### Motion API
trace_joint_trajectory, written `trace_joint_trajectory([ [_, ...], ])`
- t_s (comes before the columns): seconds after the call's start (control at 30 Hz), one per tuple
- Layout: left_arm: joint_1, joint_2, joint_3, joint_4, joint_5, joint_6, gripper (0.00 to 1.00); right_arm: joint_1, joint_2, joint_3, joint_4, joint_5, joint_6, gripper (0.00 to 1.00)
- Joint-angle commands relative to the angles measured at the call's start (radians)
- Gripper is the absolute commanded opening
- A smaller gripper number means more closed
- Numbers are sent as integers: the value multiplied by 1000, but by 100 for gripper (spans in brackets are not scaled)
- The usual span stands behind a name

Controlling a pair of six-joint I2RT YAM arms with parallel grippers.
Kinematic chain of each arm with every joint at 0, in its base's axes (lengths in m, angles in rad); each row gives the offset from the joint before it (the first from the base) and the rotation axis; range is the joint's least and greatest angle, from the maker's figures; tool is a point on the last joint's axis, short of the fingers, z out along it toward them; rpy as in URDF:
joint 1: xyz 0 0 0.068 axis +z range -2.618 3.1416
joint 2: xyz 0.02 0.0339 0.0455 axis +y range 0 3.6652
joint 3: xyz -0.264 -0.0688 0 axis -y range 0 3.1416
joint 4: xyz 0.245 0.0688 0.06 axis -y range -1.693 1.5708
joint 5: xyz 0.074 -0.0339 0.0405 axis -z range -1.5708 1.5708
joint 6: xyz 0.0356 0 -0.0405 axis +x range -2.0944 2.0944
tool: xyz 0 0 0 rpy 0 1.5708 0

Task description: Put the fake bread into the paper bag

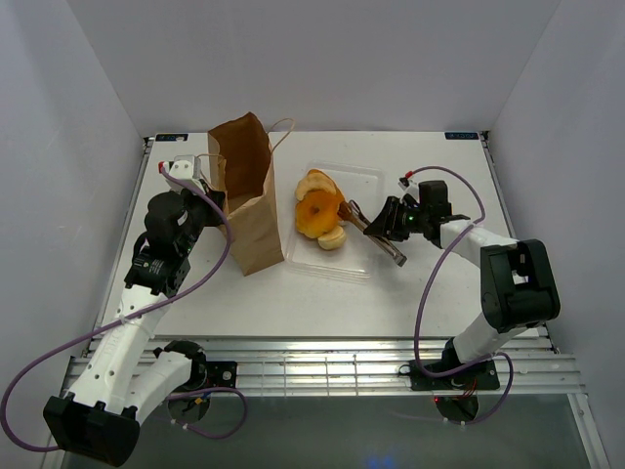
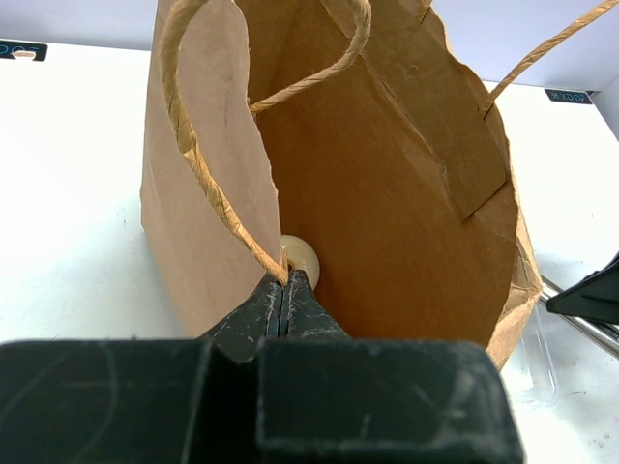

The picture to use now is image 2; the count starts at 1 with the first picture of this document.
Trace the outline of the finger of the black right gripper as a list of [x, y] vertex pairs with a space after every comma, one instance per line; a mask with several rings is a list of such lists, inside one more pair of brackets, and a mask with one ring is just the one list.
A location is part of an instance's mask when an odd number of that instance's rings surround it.
[[546, 309], [554, 314], [617, 325], [618, 291], [618, 255], [615, 255], [603, 269], [551, 297]]

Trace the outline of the brown paper bag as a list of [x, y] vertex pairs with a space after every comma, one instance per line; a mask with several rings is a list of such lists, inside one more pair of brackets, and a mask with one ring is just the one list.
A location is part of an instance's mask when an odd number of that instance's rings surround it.
[[542, 280], [496, 100], [428, 1], [161, 1], [141, 223], [189, 332], [289, 281], [293, 235], [349, 334], [505, 364]]

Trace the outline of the metal serving tongs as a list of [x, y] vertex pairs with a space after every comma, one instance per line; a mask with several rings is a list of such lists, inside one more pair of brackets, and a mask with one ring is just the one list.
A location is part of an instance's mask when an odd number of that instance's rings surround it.
[[[547, 279], [545, 276], [542, 277], [542, 281], [543, 293], [540, 297], [540, 303], [544, 307], [547, 307], [548, 300], [561, 293], [562, 289], [559, 288], [555, 283]], [[569, 315], [559, 314], [559, 317], [563, 319], [567, 324], [572, 326], [575, 330], [584, 335], [586, 338], [588, 338], [591, 342], [606, 351], [610, 356], [618, 359], [619, 344], [617, 326]]]

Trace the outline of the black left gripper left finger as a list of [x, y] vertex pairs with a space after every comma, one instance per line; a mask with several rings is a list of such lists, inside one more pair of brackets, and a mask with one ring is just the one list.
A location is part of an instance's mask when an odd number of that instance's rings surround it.
[[258, 462], [253, 360], [282, 296], [264, 277], [196, 338], [3, 344], [2, 461]]

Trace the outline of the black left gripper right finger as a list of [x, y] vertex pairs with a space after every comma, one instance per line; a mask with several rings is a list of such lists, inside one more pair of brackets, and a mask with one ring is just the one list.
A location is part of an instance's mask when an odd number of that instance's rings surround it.
[[355, 339], [290, 274], [257, 350], [265, 463], [520, 463], [498, 372], [478, 344]]

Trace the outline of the white frosted donut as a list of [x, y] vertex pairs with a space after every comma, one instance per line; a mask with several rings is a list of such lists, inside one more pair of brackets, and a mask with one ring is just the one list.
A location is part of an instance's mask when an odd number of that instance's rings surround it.
[[293, 270], [304, 271], [311, 289], [314, 290], [320, 278], [320, 264], [316, 252], [308, 242], [293, 235], [282, 235], [281, 245], [288, 266]]

